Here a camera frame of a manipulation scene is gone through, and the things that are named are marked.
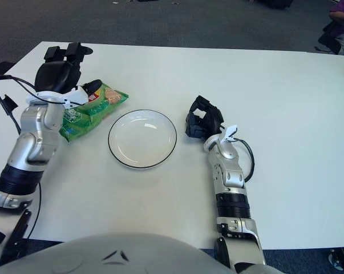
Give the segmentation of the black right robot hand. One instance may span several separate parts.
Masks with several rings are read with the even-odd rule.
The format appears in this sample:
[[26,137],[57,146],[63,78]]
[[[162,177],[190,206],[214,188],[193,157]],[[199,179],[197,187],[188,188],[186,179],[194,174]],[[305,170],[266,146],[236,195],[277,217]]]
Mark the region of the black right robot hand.
[[[193,113],[195,110],[204,111],[205,115],[201,118]],[[220,127],[224,122],[220,110],[201,95],[192,103],[185,121],[187,136],[198,139],[208,139],[220,134]]]

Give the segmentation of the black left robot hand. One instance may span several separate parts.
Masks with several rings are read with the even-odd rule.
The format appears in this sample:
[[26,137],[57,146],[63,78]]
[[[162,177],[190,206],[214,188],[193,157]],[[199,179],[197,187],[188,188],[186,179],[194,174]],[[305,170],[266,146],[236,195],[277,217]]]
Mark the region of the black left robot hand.
[[35,90],[66,94],[75,88],[81,76],[80,64],[86,55],[93,53],[79,42],[68,44],[66,49],[49,47],[35,77]]

